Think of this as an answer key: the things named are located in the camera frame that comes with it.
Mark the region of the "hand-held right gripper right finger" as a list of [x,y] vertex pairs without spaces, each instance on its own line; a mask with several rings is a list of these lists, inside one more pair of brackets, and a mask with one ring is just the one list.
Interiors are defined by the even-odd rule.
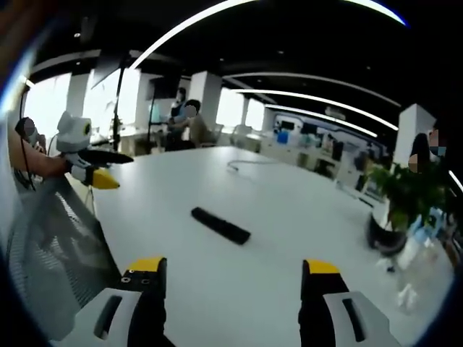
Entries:
[[329,262],[302,262],[302,346],[398,346],[389,320],[365,295],[350,291],[339,269]]

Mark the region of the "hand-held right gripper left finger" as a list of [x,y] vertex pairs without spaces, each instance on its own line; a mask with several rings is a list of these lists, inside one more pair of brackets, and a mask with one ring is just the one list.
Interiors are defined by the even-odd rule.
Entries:
[[166,337],[165,257],[138,259],[76,315],[55,346],[173,346]]

